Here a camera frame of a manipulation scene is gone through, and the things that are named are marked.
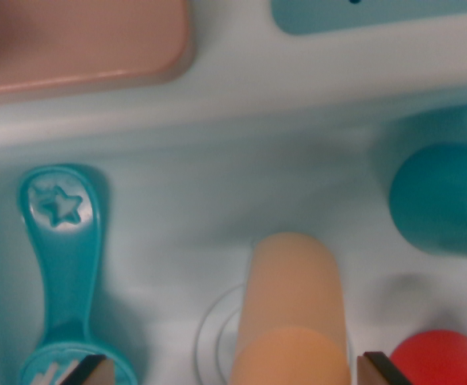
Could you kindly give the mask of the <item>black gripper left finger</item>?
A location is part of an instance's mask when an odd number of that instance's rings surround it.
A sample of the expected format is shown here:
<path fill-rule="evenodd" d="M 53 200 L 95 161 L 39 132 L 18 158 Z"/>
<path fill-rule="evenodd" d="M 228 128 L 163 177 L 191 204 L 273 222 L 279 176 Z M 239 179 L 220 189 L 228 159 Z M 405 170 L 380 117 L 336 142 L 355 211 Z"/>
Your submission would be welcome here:
<path fill-rule="evenodd" d="M 61 385 L 115 385 L 114 362 L 106 355 L 88 355 L 60 382 Z"/>

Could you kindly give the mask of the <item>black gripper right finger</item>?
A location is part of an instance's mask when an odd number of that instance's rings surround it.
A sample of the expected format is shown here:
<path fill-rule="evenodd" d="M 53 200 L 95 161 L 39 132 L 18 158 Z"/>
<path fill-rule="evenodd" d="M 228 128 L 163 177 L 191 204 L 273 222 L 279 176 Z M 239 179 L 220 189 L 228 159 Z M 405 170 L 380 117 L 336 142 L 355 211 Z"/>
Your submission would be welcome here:
<path fill-rule="evenodd" d="M 356 364 L 358 385 L 412 385 L 382 351 L 366 351 Z"/>

